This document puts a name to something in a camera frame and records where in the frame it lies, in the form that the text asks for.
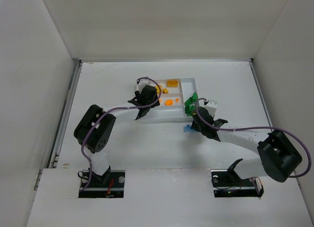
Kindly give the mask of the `yellow long duplo brick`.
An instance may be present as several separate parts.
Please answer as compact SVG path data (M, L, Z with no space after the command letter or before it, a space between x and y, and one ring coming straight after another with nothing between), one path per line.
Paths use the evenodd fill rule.
M178 87L179 81L178 80L168 80L166 85L167 85L167 87Z

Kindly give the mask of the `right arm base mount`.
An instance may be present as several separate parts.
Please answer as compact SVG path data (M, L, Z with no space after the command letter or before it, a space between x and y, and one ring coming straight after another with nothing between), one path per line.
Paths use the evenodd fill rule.
M211 170L211 183L215 198L261 198L264 187L259 177L241 179L235 168L242 159L236 160L229 168Z

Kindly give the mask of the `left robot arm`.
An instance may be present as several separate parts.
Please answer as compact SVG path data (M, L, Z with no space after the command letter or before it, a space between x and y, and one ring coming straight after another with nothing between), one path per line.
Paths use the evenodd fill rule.
M88 160L93 175L103 176L109 169L105 155L99 155L92 160L85 148L91 154L101 152L107 145L115 124L139 120L145 117L150 109L160 105L159 85L145 85L141 91L135 92L135 97L126 104L105 110L96 104L90 106L74 131L74 137L81 145L81 153Z

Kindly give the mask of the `orange half-round lego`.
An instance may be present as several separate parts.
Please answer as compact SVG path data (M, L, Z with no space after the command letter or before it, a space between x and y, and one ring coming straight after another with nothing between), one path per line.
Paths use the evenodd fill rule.
M166 100L165 101L165 106L172 106L173 105L173 100Z

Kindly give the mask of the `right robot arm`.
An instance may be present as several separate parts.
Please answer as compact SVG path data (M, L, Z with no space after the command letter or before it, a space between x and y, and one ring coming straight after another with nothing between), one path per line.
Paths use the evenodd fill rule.
M238 179L268 176L285 182L302 162L302 156L286 134L278 129L260 132L250 128L227 127L228 121L214 120L204 107L192 111L192 127L209 139L233 144L258 155L251 160L237 159L228 172Z

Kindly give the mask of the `yellow curved duplo brick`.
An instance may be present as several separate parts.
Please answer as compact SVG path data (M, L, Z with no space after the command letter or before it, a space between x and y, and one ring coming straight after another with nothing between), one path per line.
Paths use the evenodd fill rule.
M157 94L162 94L163 93L163 88L162 85L158 84L155 86L156 90L157 90Z

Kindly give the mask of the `green duplo plate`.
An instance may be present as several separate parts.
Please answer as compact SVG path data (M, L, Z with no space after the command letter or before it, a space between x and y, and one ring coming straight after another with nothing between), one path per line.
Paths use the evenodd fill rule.
M189 106L191 106L193 103L194 103L193 97L190 97L190 98L184 103L184 105L185 105L186 107L189 107Z
M185 112L186 116L191 117L194 109L195 109L194 105L185 106L184 112Z
M198 100L198 94L194 92L191 98L193 102L196 102Z

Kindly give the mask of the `yellow square duplo brick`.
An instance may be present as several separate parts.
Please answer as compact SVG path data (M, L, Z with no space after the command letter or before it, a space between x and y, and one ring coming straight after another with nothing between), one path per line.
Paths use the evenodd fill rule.
M168 94L168 93L169 93L169 91L168 91L168 89L167 89L167 88L163 88L162 93L163 93L163 94Z

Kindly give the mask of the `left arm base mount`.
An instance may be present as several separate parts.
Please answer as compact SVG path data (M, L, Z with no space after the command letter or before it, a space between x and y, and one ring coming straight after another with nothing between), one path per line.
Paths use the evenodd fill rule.
M80 178L79 198L105 198L116 199L124 197L125 170L111 170L109 167L100 176L90 169L78 172Z

